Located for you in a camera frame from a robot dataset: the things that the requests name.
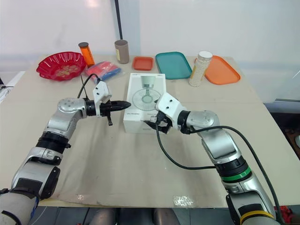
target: orange bottle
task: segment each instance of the orange bottle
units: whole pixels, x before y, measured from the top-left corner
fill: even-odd
[[[78,44],[80,47],[81,53],[83,55],[84,61],[88,65],[88,68],[95,64],[92,53],[90,52],[89,43],[81,42]]]

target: table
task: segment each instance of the table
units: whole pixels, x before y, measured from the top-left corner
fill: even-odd
[[[132,59],[126,65],[115,56],[95,55],[95,61],[109,60],[123,72],[107,84],[112,100],[126,99]],[[194,57],[187,57],[190,65]],[[249,85],[237,64],[224,59],[241,75],[238,83],[217,86],[206,79],[195,88],[187,80],[167,80],[167,91],[189,110],[212,110],[221,125],[241,131],[254,147],[277,193],[280,204],[299,204],[300,163],[273,118]],[[80,77],[66,82],[49,81],[36,73],[38,62],[21,78],[0,105],[0,187],[10,186],[19,165],[35,146],[58,101],[76,97]],[[147,73],[157,73],[155,66]],[[87,84],[92,98],[94,84]],[[227,207],[225,189],[216,170],[186,171],[173,165],[161,152],[155,135],[134,135],[124,131],[124,112],[113,112],[113,126],[106,118],[81,120],[70,139],[60,165],[60,179],[52,199],[40,205],[118,207],[174,207],[177,197],[186,207]],[[271,196],[265,180],[244,142],[232,134],[243,157]],[[186,166],[211,165],[197,135],[183,135],[172,129],[162,135],[169,154]]]

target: yellow ring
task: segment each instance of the yellow ring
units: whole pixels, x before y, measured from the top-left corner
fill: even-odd
[[[270,218],[272,218],[272,219],[274,219],[274,217],[273,217],[273,215],[272,214],[270,214],[270,213],[268,213],[268,212],[265,212],[265,211],[262,211],[262,210],[256,210],[256,211],[251,211],[251,212],[247,212],[247,213],[245,213],[243,216],[241,216],[241,218],[240,218],[240,224],[242,224],[243,222],[244,222],[244,219],[246,218],[246,217],[249,217],[249,216],[253,216],[253,215],[265,215],[265,216],[267,216],[267,217],[270,217]]]

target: product box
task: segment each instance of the product box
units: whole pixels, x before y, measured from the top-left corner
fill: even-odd
[[[144,120],[156,121],[155,101],[166,92],[164,74],[130,74],[127,101],[131,106],[124,112],[127,133],[155,134]]]

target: red plastic bowl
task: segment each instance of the red plastic bowl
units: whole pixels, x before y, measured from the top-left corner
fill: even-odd
[[[50,55],[38,64],[40,77],[66,81],[80,75],[86,63],[83,56],[77,52],[60,52]]]

